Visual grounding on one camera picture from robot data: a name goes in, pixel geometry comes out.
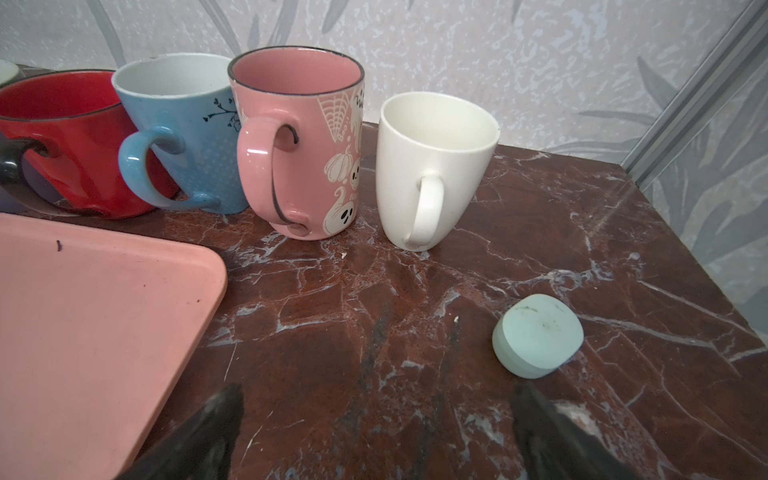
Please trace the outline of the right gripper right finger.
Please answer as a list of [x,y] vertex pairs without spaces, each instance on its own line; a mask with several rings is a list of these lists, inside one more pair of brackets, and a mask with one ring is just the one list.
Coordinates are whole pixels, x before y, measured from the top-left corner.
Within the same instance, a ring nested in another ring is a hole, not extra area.
[[511,397],[514,436],[530,479],[636,479],[594,436],[559,413],[531,383]]

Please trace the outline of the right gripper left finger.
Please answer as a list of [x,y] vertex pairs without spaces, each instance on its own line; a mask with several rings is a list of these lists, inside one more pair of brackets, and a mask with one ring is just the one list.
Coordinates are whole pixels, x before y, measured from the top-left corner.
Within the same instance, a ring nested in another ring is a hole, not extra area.
[[228,384],[119,477],[227,479],[243,415],[242,387]]

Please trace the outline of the pink plastic tray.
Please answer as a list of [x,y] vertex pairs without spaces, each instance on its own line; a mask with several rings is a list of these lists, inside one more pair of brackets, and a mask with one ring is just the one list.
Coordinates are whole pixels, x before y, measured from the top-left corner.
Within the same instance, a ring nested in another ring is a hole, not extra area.
[[120,474],[226,288],[202,246],[3,215],[2,477]]

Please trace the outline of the white mug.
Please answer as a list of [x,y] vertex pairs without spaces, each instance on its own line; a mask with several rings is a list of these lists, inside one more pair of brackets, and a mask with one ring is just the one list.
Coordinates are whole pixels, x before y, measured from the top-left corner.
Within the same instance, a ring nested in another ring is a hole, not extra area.
[[407,92],[380,109],[375,182],[388,240],[426,251],[457,224],[492,159],[501,129],[482,107],[435,92]]

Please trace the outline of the pink mug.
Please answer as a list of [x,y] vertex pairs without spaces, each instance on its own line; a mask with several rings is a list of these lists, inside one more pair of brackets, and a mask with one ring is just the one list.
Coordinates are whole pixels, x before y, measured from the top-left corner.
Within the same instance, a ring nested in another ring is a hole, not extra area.
[[279,46],[239,55],[228,75],[251,209],[297,240],[348,228],[359,210],[363,66],[327,49]]

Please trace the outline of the blue mug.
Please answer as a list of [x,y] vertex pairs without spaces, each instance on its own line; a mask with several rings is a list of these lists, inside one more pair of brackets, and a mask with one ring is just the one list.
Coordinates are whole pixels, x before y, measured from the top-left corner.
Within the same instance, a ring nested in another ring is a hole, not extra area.
[[114,72],[112,86],[137,128],[122,142],[119,168],[143,201],[222,215],[247,208],[229,63],[215,54],[173,53]]

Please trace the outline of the red mug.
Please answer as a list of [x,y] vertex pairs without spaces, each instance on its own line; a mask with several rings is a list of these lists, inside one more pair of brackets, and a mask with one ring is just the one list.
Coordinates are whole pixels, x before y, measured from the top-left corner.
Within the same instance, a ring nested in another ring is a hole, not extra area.
[[123,141],[136,133],[110,70],[69,70],[1,89],[1,187],[52,216],[123,219],[153,205],[125,183]]

